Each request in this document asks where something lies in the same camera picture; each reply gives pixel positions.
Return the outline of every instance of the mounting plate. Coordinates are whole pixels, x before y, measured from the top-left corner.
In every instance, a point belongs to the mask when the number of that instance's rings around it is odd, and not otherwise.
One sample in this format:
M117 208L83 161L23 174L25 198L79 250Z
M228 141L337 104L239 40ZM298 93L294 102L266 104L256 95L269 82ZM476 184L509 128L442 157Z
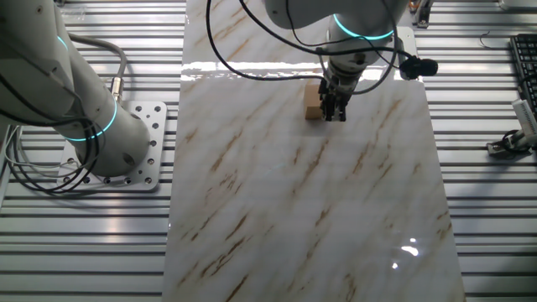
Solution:
M145 159L129 174L118 177L102 177L90 174L89 182L82 182L75 191L106 191L106 192L150 192L157 189L160 176L160 162L162 159L162 150L164 146L164 130L166 123L167 107L163 102L123 102L123 108L127 112L131 112L139 116L146 124L149 130L151 141L157 142L154 146L149 146L149 150ZM154 123L160 123L162 127L153 128ZM81 164L76 157L75 148L66 143L64 153L61 159L62 163L67 163L70 160ZM76 169L76 165L67 164L60 167L59 175L68 174ZM58 184L61 185L65 180L58 179Z

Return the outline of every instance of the marble surface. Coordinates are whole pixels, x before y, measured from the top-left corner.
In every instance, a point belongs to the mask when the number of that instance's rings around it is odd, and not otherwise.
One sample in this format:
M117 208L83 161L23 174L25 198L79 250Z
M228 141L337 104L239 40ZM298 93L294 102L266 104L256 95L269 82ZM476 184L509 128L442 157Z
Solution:
M213 7L235 67L319 71L238 2ZM390 76L351 99L347 122L309 122L302 96L315 81L238 78L216 63L205 2L188 1L187 16L164 301L463 301L423 84Z

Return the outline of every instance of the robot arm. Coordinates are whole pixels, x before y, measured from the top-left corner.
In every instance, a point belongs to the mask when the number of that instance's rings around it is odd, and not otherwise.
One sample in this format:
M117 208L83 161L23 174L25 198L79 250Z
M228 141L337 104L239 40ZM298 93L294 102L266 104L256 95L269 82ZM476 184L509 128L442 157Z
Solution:
M332 16L328 42L345 41L329 44L325 50L337 52L370 48L371 45L386 46L393 40L394 26L401 19L407 4L407 0L317 0L314 3L311 0L266 0L265 8L271 20L284 29L301 28ZM397 48L398 42L394 44L394 48ZM379 54L375 51L329 57L325 74L328 81L322 81L319 89L325 120L331 121L335 115L342 122L346 120L345 107L362 72L378 59ZM420 60L415 58L406 66L415 71L419 64Z

